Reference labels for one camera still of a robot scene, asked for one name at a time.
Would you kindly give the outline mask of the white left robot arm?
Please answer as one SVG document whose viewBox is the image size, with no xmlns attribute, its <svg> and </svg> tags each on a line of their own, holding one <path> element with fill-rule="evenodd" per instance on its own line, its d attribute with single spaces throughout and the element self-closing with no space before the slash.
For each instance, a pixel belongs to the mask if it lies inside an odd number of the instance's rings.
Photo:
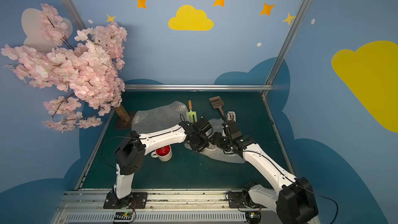
<svg viewBox="0 0 398 224">
<path fill-rule="evenodd" d="M 141 169 L 144 157 L 157 149 L 179 143 L 189 143 L 193 152 L 201 151 L 209 144 L 206 132 L 212 126 L 206 119 L 179 124 L 154 133 L 137 134 L 132 131 L 124 138 L 115 152 L 116 182 L 112 193 L 121 200 L 131 195 L 134 174 Z"/>
</svg>

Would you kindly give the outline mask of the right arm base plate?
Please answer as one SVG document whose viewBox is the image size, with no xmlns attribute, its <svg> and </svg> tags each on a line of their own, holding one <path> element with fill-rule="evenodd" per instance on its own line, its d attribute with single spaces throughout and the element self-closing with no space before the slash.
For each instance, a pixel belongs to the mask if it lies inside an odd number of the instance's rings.
<svg viewBox="0 0 398 224">
<path fill-rule="evenodd" d="M 228 191 L 226 199 L 230 208 L 260 208 L 261 204 L 254 203 L 249 193 L 242 191 Z"/>
</svg>

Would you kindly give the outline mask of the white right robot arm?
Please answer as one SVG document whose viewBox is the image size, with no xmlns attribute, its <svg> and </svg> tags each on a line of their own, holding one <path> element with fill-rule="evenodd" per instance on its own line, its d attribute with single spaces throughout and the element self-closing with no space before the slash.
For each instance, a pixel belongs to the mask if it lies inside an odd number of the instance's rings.
<svg viewBox="0 0 398 224">
<path fill-rule="evenodd" d="M 228 155 L 239 155 L 250 163 L 272 186 L 250 184 L 242 189 L 243 205 L 264 206 L 274 211 L 283 224 L 305 224 L 319 214 L 311 183 L 297 178 L 278 165 L 250 136 L 232 139 L 216 132 L 210 142 Z"/>
</svg>

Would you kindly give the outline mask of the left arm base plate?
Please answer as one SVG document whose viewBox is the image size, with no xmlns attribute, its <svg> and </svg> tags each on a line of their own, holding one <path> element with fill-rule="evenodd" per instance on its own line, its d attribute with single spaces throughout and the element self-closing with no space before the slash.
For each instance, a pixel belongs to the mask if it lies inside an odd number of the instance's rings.
<svg viewBox="0 0 398 224">
<path fill-rule="evenodd" d="M 144 209 L 148 198 L 147 192 L 132 192 L 124 198 L 117 198 L 116 193 L 111 191 L 107 194 L 103 209 Z"/>
</svg>

